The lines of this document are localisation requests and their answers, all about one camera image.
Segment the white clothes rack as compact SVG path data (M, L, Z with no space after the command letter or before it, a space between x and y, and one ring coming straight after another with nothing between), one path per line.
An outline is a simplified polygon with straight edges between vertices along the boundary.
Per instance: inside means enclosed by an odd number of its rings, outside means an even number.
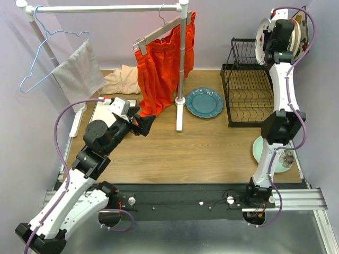
M99 5L99 6L49 6L44 7L31 6L27 1L16 1L16 6L20 8L27 16L28 21L33 28L36 36L40 40L41 44L38 47L38 51L43 47L48 54L52 64L55 67L59 66L59 62L48 45L48 36L52 34L46 31L42 33L37 25L38 13L102 13L102 12L155 12L155 11L177 11L179 12L179 5L176 4L162 4L162 5ZM177 97L175 98L176 110L176 130L183 130L183 107L185 104L185 98L183 95L184 86L184 61L185 61L185 49L180 49L180 74L179 84L177 87Z

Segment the grey towel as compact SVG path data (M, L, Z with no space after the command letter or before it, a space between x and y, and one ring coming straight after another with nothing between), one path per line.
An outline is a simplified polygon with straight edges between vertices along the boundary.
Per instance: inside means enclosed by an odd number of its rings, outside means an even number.
M52 70L52 74L71 104L89 99L105 84L89 40Z

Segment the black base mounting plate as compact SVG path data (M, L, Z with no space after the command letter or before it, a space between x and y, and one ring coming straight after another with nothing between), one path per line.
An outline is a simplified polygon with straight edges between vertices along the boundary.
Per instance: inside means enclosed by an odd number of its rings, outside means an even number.
M242 220L244 213L273 208L247 200L245 184L116 184L122 206L136 221Z

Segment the teal scalloped ceramic plate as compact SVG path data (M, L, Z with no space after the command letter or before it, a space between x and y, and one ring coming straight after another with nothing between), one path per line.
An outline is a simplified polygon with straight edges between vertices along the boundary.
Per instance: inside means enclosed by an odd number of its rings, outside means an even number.
M193 115L210 119L221 113L224 108L224 100L214 89L200 87L188 93L185 105Z

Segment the flower pattern square plate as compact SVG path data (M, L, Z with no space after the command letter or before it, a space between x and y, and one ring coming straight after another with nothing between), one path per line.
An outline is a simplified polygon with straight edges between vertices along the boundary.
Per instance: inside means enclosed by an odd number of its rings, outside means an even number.
M299 23L301 28L300 46L297 51L297 55L294 57L294 60L297 61L301 56L305 54L306 50L309 47L307 17L303 11L298 11L295 13L295 15L292 16L292 19L295 19Z

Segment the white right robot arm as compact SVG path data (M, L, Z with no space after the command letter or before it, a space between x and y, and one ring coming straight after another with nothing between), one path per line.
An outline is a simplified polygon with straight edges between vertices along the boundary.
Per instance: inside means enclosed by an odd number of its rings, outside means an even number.
M300 129L305 128L306 115L299 110L293 85L293 64L289 49L295 24L289 19L263 19L256 35L256 60L266 65L272 80L273 113L261 126L263 150L258 168L244 193L249 207L269 201L279 156Z

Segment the beige cloth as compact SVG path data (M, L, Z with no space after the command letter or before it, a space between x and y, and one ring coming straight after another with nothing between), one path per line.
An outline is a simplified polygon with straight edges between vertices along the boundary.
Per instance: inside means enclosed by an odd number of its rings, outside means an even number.
M141 94L138 85L138 69L122 65L115 68L109 74L104 75L105 84L97 90L100 95L108 94Z

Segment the orange shorts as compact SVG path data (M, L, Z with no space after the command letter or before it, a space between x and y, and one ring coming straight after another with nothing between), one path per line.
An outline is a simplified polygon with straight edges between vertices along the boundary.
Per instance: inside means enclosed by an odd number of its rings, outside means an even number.
M180 26L146 45L146 50L145 55L140 50L135 52L142 117L158 116L172 104L180 78Z

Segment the watermelon pattern round plate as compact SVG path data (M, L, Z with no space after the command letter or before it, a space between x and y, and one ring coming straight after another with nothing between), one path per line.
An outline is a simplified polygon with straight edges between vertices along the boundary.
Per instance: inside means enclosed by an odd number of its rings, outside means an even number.
M259 25L256 38L255 38L255 57L259 65L265 66L265 48L268 39L271 36L271 20L263 19Z

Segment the wooden clip hanger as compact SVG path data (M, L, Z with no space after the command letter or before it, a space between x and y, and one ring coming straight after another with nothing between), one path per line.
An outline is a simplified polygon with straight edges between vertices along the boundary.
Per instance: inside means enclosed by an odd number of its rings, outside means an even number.
M132 46L133 50L140 50L142 55L145 55L147 53L146 45L150 44L161 35L164 35L178 25L180 26L180 49L185 49L186 26L190 24L192 15L192 11L188 10L188 4L189 1L179 1L179 16L167 23L164 23L161 27L146 35L143 39L137 39L136 43Z

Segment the cream round plate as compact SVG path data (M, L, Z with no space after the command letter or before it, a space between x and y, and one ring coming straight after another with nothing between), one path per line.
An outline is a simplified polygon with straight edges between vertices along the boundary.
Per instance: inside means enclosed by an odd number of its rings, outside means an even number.
M288 19L288 20L293 23L293 31L292 31L292 34L289 40L289 51L291 51L293 55L295 55L298 28L296 25L296 21L294 21L294 19Z

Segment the pink round plate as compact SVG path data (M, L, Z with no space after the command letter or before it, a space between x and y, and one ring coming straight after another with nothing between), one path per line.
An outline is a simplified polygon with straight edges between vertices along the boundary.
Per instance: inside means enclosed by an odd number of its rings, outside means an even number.
M294 57L297 55L297 51L299 49L300 40L301 40L301 28L300 28L300 25L297 21L296 21L296 25L297 25L297 28L298 28L298 33L297 33L297 42L296 42L296 47L295 47L295 55L293 55Z

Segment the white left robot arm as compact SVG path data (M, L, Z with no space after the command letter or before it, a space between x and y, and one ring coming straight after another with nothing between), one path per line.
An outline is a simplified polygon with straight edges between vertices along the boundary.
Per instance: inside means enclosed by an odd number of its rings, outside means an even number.
M82 194L98 179L111 162L110 153L127 134L147 136L156 116L138 115L138 107L110 106L114 122L92 120L85 131L85 146L77 154L67 177L43 210L28 223L20 223L15 233L25 243L24 252L61 253L70 236L93 214L104 210L117 215L130 212L119 207L119 190L101 182L91 195L79 201Z

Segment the floral round plate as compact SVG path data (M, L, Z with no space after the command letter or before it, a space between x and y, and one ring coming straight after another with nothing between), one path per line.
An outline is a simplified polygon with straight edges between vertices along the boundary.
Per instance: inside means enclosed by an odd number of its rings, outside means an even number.
M263 138L258 137L252 145L254 159L259 163L263 151ZM276 165L275 173L288 171L295 162L295 156L292 150L284 149L279 156L279 162Z

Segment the aluminium rail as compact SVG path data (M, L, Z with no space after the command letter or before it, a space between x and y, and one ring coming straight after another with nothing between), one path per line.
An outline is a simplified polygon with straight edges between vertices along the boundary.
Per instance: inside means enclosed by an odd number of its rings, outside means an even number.
M281 189L279 190L282 198L282 210L286 211L312 211L312 210L327 210L325 199L323 197L321 189ZM56 192L47 192L43 207L51 200L52 196ZM87 198L92 194L89 191L87 194L84 193L74 206L78 205L82 201L86 201ZM244 205L240 205L240 201L236 201L236 197L240 197L240 194L227 194L226 202L230 208L242 208L243 212L249 212L254 210L263 210L261 208L244 208ZM269 198L269 201L265 205L268 211L279 210L281 202L278 193L273 190Z

